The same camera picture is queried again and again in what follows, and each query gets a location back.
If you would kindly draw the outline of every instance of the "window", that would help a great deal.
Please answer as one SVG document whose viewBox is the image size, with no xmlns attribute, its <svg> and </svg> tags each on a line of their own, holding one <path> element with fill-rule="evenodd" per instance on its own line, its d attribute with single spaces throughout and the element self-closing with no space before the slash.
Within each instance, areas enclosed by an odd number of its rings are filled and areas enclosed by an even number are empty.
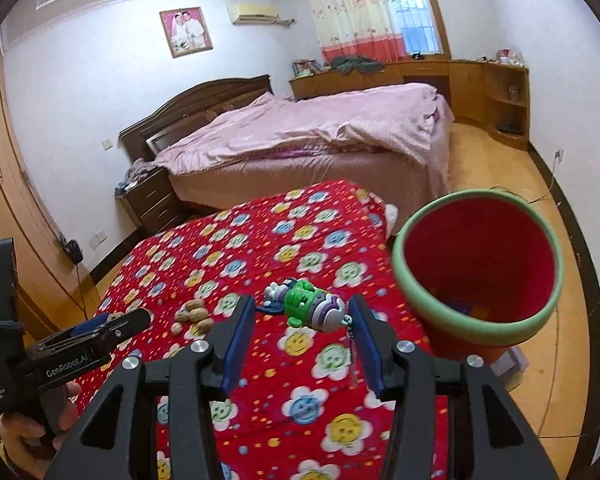
<svg viewBox="0 0 600 480">
<path fill-rule="evenodd" d="M 448 55 L 446 32 L 436 0 L 392 0 L 392 5 L 407 52 Z"/>
</svg>

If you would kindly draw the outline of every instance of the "floral curtain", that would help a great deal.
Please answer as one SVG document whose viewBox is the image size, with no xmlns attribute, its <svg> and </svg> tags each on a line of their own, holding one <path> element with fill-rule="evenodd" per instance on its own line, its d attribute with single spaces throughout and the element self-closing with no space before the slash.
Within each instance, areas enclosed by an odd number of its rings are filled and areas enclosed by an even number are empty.
<svg viewBox="0 0 600 480">
<path fill-rule="evenodd" d="M 359 55 L 384 62 L 406 55 L 390 0 L 309 0 L 322 54 Z"/>
</svg>

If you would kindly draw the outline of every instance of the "trash can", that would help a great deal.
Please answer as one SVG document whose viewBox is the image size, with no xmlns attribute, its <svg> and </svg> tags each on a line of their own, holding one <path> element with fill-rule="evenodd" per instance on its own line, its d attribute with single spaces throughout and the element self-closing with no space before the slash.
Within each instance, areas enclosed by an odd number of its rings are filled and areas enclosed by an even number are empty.
<svg viewBox="0 0 600 480">
<path fill-rule="evenodd" d="M 490 364 L 544 326 L 564 273 L 547 222 L 521 198 L 481 189 L 419 210 L 397 236 L 392 266 L 434 353 Z"/>
</svg>

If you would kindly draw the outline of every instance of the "bed headboard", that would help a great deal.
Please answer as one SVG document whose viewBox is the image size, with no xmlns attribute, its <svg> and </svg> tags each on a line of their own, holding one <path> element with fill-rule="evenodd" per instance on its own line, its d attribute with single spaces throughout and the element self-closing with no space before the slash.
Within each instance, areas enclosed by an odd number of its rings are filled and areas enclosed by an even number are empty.
<svg viewBox="0 0 600 480">
<path fill-rule="evenodd" d="M 242 108 L 271 92 L 268 75 L 250 79 L 217 79 L 195 85 L 171 98 L 153 114 L 122 130 L 118 136 L 131 160 L 154 160 L 147 139 L 163 147 L 209 124 L 219 114 Z"/>
</svg>

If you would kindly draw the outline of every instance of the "screw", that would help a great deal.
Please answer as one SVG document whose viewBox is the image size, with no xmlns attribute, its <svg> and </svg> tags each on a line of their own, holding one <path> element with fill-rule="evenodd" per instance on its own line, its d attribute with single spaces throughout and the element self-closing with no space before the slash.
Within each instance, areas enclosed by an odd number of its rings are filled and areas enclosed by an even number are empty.
<svg viewBox="0 0 600 480">
<path fill-rule="evenodd" d="M 395 345 L 398 349 L 398 352 L 402 352 L 403 354 L 410 354 L 416 349 L 416 345 L 411 341 L 398 341 Z"/>
<path fill-rule="evenodd" d="M 479 355 L 470 355 L 466 359 L 466 362 L 471 368 L 482 368 L 484 365 L 484 359 Z"/>
<path fill-rule="evenodd" d="M 134 368 L 138 368 L 138 365 L 140 364 L 140 359 L 138 359 L 137 357 L 125 357 L 124 359 L 122 359 L 122 367 L 125 370 L 133 370 Z"/>
<path fill-rule="evenodd" d="M 199 339 L 191 343 L 190 348 L 195 353 L 202 354 L 202 352 L 206 352 L 206 350 L 209 348 L 209 343 L 203 339 Z"/>
</svg>

